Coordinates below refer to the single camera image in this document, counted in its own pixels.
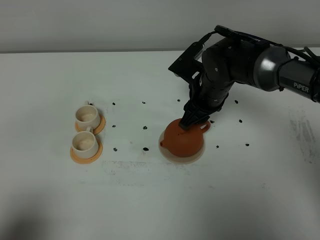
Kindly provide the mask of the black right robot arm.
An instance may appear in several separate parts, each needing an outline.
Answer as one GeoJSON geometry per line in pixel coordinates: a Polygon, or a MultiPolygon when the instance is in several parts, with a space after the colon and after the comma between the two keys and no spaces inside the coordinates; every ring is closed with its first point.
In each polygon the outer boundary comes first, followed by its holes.
{"type": "Polygon", "coordinates": [[[187,130],[221,110],[234,83],[265,92],[287,89],[313,102],[320,101],[320,64],[290,56],[283,46],[254,45],[224,38],[201,57],[203,71],[191,87],[179,126],[187,130]]]}

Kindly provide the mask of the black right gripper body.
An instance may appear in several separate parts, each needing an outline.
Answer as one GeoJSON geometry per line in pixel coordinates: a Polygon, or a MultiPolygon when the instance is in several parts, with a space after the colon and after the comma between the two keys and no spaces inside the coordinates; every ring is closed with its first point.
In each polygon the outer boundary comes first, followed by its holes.
{"type": "Polygon", "coordinates": [[[189,101],[184,105],[185,118],[206,118],[219,111],[234,81],[228,73],[204,72],[189,85],[189,101]]]}

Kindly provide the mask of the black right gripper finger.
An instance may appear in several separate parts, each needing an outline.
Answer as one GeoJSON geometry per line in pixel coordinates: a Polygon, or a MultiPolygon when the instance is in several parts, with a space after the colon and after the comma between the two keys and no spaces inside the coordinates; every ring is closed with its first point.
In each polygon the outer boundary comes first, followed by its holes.
{"type": "Polygon", "coordinates": [[[195,124],[203,124],[210,116],[209,110],[194,104],[185,104],[183,110],[183,117],[178,124],[182,129],[190,129],[195,124]]]}

